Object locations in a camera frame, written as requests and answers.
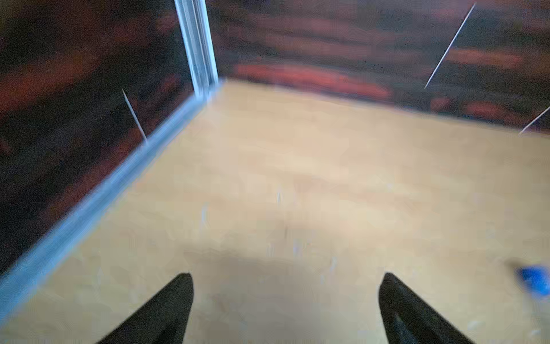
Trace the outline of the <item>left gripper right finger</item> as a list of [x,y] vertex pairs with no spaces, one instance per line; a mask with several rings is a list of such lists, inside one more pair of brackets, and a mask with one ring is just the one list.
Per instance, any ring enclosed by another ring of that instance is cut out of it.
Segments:
[[391,272],[382,278],[378,303],[390,344],[473,343]]

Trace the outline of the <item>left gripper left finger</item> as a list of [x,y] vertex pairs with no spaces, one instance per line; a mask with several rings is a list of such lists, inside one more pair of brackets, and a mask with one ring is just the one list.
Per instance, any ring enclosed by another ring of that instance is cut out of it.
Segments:
[[175,276],[101,343],[182,343],[193,305],[193,278]]

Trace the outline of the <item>blue stopper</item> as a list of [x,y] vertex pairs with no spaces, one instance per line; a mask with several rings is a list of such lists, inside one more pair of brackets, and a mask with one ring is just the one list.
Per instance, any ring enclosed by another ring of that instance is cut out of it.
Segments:
[[549,270],[544,266],[522,267],[518,270],[518,276],[531,294],[540,298],[549,296]]

